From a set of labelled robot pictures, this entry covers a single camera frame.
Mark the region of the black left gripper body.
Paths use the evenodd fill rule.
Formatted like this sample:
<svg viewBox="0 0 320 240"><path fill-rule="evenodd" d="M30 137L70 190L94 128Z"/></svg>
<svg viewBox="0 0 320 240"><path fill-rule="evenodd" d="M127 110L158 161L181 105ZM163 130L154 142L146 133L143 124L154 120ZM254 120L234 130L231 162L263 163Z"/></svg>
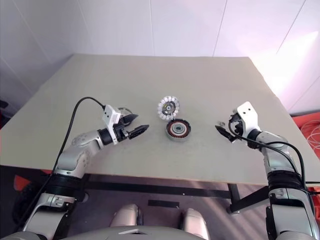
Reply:
<svg viewBox="0 0 320 240"><path fill-rule="evenodd" d="M113 125L113 130L118 142L122 142L128 137L128 134L125 133L125 127L129 126L131 123L131 121L125 121L123 119L120 119L117 124Z"/></svg>

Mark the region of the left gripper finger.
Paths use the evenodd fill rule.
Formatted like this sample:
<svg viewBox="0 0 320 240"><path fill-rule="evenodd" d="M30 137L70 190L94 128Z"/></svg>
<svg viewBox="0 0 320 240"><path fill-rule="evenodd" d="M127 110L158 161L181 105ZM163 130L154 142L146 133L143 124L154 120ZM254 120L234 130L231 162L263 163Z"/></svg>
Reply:
<svg viewBox="0 0 320 240"><path fill-rule="evenodd" d="M135 137L138 137L139 135L143 134L147 129L149 128L148 124L140 125L133 129L132 131L128 131L128 138L133 139Z"/></svg>
<svg viewBox="0 0 320 240"><path fill-rule="evenodd" d="M137 117L138 117L138 115L137 115L137 114L134 114L134 113L124 115L124 116L121 118L121 123L122 123L124 126L129 126L129 125L132 123L132 121L135 120Z"/></svg>

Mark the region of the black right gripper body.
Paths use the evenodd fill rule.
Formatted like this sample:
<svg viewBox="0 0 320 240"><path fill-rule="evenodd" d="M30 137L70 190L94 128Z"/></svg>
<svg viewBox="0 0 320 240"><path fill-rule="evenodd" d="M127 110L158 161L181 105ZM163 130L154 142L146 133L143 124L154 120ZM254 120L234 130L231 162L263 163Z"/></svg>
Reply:
<svg viewBox="0 0 320 240"><path fill-rule="evenodd" d="M247 138L244 137L244 126L243 121L241 119L231 119L230 124L235 124L234 130L230 129L233 134L233 140L246 140Z"/></svg>

